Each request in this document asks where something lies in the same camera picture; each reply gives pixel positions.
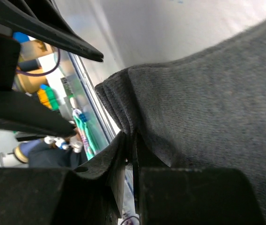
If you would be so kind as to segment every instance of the wire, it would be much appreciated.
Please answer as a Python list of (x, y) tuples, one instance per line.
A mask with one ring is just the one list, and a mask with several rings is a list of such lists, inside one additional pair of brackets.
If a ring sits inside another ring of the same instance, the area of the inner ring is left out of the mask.
[(136, 216), (130, 216), (130, 217), (128, 217), (128, 218), (125, 218), (125, 220), (123, 220), (122, 223), (121, 223), (120, 225), (123, 225), (126, 221), (128, 221), (129, 219), (132, 219), (132, 218), (135, 218), (135, 219), (137, 219), (138, 221), (140, 221), (140, 219), (139, 219), (138, 217), (136, 217)]
[(19, 70), (19, 69), (16, 69), (16, 72), (19, 73), (19, 74), (26, 75), (26, 76), (35, 76), (35, 77), (49, 75), (49, 74), (51, 74), (53, 71), (55, 71), (55, 70), (59, 67), (59, 65), (60, 65), (60, 61), (61, 61), (61, 51), (60, 51), (59, 48), (57, 49), (57, 52), (58, 52), (58, 59), (57, 59), (56, 65), (55, 65), (51, 70), (49, 70), (49, 71), (47, 71), (47, 72), (44, 72), (44, 73), (41, 73), (41, 74), (31, 74), (31, 73), (24, 72), (24, 71)]

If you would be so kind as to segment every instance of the gray cloth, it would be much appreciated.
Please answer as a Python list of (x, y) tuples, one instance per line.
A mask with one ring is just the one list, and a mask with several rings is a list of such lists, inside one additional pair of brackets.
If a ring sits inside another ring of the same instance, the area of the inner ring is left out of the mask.
[(266, 218), (266, 22), (174, 62), (124, 69), (99, 98), (127, 135), (167, 165), (233, 167)]

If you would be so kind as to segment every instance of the folded cloth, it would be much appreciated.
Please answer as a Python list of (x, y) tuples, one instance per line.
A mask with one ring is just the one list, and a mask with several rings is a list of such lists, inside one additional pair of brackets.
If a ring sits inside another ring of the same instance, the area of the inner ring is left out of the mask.
[(133, 66), (95, 88), (118, 127), (169, 166), (234, 167), (266, 218), (266, 21), (168, 63)]

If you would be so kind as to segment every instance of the white cylinder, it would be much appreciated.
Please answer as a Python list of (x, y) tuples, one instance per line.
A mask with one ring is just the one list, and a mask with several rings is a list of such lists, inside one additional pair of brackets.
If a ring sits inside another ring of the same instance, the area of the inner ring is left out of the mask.
[(14, 167), (22, 165), (13, 152), (10, 153), (0, 153), (0, 165), (1, 167)]

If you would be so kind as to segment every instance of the gray fabric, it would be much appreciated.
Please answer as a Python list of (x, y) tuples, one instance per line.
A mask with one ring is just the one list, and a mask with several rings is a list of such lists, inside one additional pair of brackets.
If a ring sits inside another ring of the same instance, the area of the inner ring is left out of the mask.
[(242, 170), (266, 218), (266, 22), (182, 60), (124, 69), (95, 89), (119, 128), (139, 130), (169, 166)]

